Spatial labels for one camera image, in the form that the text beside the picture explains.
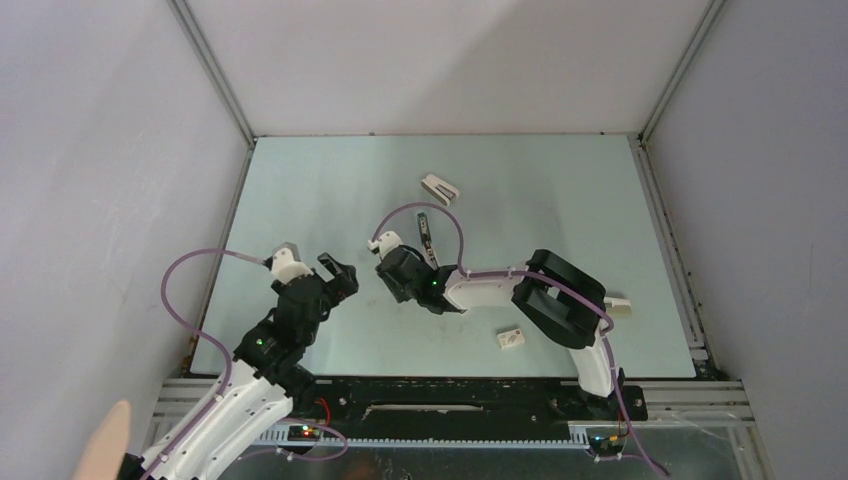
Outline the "white staple box sleeve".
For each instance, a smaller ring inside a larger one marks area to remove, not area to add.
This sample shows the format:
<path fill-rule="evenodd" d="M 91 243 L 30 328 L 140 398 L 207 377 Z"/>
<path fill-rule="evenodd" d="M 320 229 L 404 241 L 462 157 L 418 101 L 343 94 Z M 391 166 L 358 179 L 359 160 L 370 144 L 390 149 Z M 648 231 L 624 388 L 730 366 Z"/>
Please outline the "white staple box sleeve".
<path fill-rule="evenodd" d="M 500 331 L 496 334 L 496 339 L 501 350 L 516 348 L 526 343 L 525 336 L 520 328 Z"/>

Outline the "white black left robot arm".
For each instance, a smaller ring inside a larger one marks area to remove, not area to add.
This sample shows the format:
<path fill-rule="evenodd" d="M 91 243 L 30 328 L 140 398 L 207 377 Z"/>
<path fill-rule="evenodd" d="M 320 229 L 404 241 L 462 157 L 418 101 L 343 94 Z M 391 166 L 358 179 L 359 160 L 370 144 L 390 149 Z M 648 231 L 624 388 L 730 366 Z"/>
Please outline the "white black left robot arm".
<path fill-rule="evenodd" d="M 317 259 L 331 275 L 324 279 L 293 244 L 266 259 L 237 257 L 269 271 L 276 306 L 234 350 L 195 332 L 223 354 L 223 373 L 159 441 L 139 456 L 125 455 L 118 478 L 217 479 L 261 433 L 314 408 L 315 378 L 300 361 L 331 310 L 357 293 L 356 268 L 323 253 Z"/>

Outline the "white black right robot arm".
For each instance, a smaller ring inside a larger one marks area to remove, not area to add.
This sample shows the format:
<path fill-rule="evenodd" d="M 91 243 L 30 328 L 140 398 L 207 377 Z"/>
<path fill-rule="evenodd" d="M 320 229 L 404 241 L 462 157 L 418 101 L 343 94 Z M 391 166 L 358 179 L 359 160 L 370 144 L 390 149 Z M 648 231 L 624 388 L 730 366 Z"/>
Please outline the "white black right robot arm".
<path fill-rule="evenodd" d="M 549 250 L 537 249 L 525 263 L 496 271 L 434 268 L 403 243 L 368 243 L 380 263 L 375 271 L 399 303 L 409 300 L 433 314 L 483 307 L 516 307 L 543 334 L 566 348 L 578 373 L 585 411 L 606 418 L 622 403 L 617 369 L 602 339 L 614 328 L 597 280 Z"/>

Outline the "small white mini stapler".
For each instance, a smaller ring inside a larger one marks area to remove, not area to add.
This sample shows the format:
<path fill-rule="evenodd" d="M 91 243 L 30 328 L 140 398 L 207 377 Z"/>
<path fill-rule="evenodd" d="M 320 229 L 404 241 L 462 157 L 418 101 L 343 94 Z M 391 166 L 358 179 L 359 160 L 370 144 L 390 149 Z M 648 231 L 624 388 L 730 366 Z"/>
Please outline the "small white mini stapler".
<path fill-rule="evenodd" d="M 631 301 L 624 298 L 605 297 L 606 312 L 611 317 L 626 317 L 632 314 Z"/>

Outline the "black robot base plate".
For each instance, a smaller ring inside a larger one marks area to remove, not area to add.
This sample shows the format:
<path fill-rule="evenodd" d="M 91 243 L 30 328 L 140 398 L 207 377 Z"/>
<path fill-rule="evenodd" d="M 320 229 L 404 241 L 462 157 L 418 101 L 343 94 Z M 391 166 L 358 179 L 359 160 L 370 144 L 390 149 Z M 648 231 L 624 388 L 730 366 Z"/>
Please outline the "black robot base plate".
<path fill-rule="evenodd" d="M 321 377 L 292 417 L 327 420 L 349 440 L 570 440 L 579 423 L 648 418 L 637 385 L 606 398 L 559 378 Z"/>

